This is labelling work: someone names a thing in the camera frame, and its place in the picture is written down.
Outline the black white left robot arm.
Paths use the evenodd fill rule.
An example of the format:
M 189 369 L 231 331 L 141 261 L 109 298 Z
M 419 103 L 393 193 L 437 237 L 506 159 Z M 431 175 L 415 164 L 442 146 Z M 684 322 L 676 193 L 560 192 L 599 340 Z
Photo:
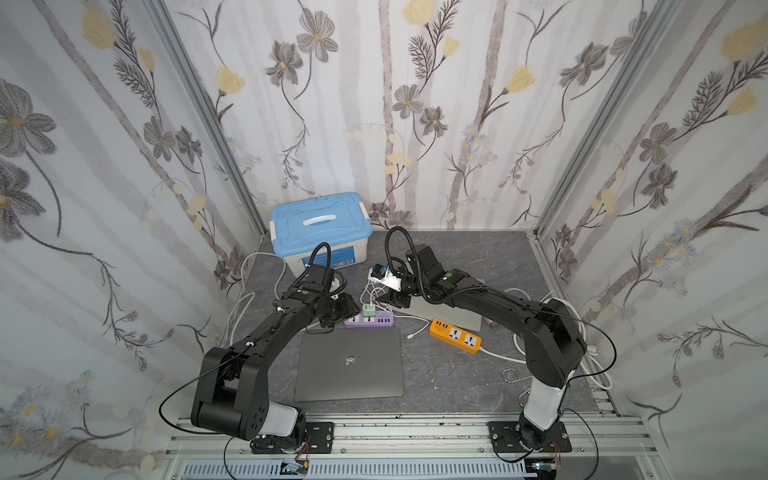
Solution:
M 273 362 L 300 331 L 317 322 L 330 333 L 361 312 L 346 282 L 333 285 L 331 246 L 322 242 L 312 251 L 303 273 L 274 301 L 273 312 L 243 339 L 214 347 L 203 357 L 200 374 L 183 386 L 195 385 L 190 421 L 173 429 L 192 435 L 226 435 L 252 443 L 259 453 L 298 452 L 309 433 L 305 414 L 273 402 L 268 373 Z

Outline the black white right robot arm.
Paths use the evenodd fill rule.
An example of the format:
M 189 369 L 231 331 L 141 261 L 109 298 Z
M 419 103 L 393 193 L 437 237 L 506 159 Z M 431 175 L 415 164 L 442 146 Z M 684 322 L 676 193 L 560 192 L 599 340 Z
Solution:
M 520 413 L 516 436 L 527 455 L 551 443 L 563 401 L 576 379 L 606 375 L 615 365 L 579 374 L 588 344 L 579 327 L 588 324 L 558 299 L 535 302 L 493 288 L 459 269 L 445 269 L 431 247 L 415 244 L 403 227 L 384 237 L 386 262 L 375 265 L 369 279 L 386 288 L 378 300 L 407 308 L 420 297 L 432 305 L 467 310 L 510 330 L 524 343 L 526 368 L 532 375 L 529 398 Z

